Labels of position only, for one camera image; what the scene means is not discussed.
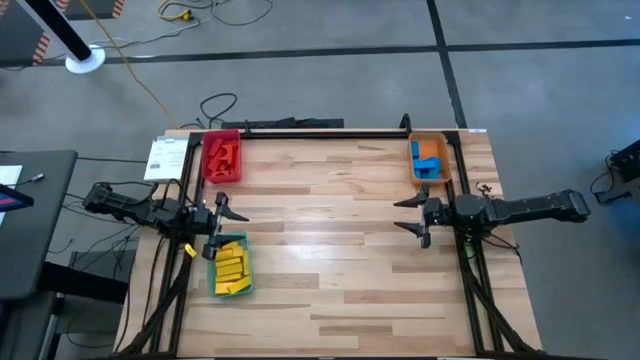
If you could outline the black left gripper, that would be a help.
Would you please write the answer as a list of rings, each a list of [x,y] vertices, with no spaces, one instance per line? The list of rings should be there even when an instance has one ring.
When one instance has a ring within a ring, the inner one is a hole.
[[[228,195],[218,192],[214,201],[214,211],[209,210],[204,203],[199,203],[192,209],[192,233],[207,236],[202,250],[202,257],[206,260],[213,261],[217,250],[234,240],[233,235],[214,235],[218,230],[220,215],[234,221],[249,222],[248,218],[235,213],[229,203]]]

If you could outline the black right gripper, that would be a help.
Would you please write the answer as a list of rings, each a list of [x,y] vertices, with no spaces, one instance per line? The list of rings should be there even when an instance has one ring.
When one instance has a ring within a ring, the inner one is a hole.
[[[417,238],[421,238],[421,247],[423,249],[431,246],[431,226],[453,226],[454,215],[451,206],[444,204],[439,197],[431,197],[429,185],[426,183],[421,185],[420,192],[415,196],[398,201],[393,206],[405,208],[422,206],[422,223],[394,222],[394,225],[409,231]]]

